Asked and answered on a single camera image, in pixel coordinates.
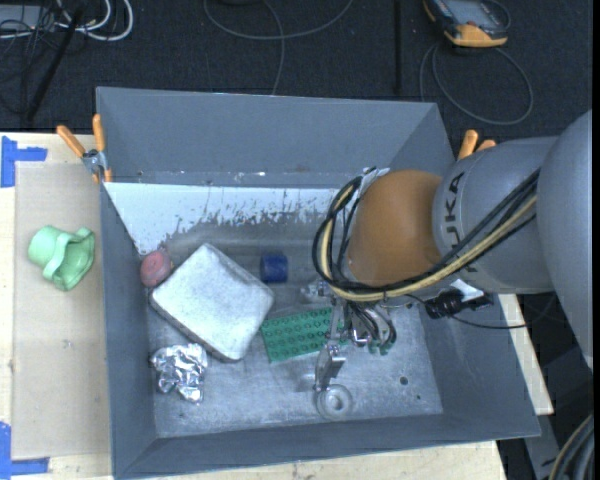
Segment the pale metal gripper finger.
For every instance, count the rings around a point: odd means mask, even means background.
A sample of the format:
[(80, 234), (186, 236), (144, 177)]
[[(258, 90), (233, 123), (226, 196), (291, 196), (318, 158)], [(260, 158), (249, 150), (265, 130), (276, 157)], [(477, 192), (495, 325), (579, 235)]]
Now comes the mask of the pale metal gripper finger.
[(338, 346), (330, 346), (328, 350), (328, 378), (336, 378), (346, 362)]
[(316, 392), (323, 391), (330, 382), (331, 356), (329, 353), (320, 353), (314, 370), (314, 387)]

